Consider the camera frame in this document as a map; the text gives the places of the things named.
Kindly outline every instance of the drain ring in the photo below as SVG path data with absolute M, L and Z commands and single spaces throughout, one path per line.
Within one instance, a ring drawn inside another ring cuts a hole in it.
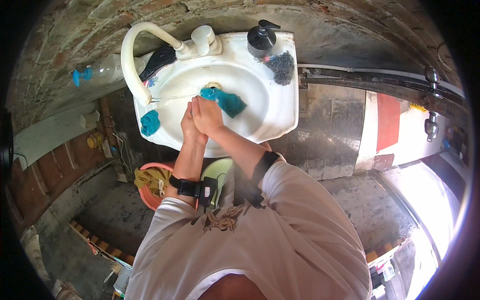
M 218 82 L 215 82 L 215 81 L 210 81 L 209 83 L 207 83 L 205 85 L 205 87 L 208 87 L 208 88 L 215 88 L 216 87 L 217 89 L 220 89 L 220 90 L 222 89 L 222 85 L 219 84 Z

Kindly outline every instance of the sink basin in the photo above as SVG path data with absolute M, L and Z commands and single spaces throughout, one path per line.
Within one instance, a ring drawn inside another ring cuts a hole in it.
M 158 70 L 144 82 L 153 102 L 142 107 L 134 101 L 140 118 L 155 109 L 160 119 L 159 130 L 145 139 L 180 150 L 183 136 L 180 121 L 187 102 L 204 87 L 218 87 L 238 95 L 248 106 L 234 119 L 223 112 L 224 124 L 233 131 L 256 143 L 261 143 L 293 130 L 298 123 L 298 79 L 293 34 L 277 32 L 273 54 L 289 51 L 295 61 L 294 76 L 290 84 L 282 86 L 274 81 L 273 72 L 247 51 L 247 33 L 220 35 L 223 52 L 219 55 L 176 61 Z M 227 153 L 209 140 L 205 157 L 222 157 Z

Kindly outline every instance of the blue towel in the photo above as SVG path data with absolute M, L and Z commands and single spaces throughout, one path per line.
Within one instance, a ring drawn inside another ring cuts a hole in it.
M 144 114 L 140 119 L 142 124 L 142 133 L 145 136 L 150 136 L 154 134 L 158 128 L 160 128 L 160 120 L 158 119 L 158 112 L 156 110 L 151 110 Z
M 232 119 L 247 107 L 247 104 L 237 95 L 227 94 L 216 87 L 204 87 L 200 90 L 200 96 L 218 103 L 218 106 Z

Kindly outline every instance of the graphic print on shirt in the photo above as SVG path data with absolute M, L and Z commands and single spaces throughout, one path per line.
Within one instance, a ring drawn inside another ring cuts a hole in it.
M 199 217 L 201 218 L 202 224 L 204 226 L 204 233 L 207 231 L 211 231 L 212 228 L 218 228 L 220 229 L 220 231 L 226 231 L 230 229 L 231 231 L 235 232 L 235 228 L 237 228 L 238 225 L 238 217 L 243 212 L 243 205 L 229 207 L 223 215 L 217 217 L 216 215 L 221 210 L 221 208 L 217 208 L 216 210 L 209 211 L 203 216 Z M 196 218 L 190 224 L 194 225 L 199 218 Z

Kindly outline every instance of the faucet handle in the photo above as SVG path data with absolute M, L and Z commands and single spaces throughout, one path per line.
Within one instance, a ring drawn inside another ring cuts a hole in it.
M 215 33 L 208 25 L 196 28 L 192 32 L 192 40 L 197 46 L 197 54 L 200 56 L 207 55 L 210 51 L 210 45 L 215 41 Z

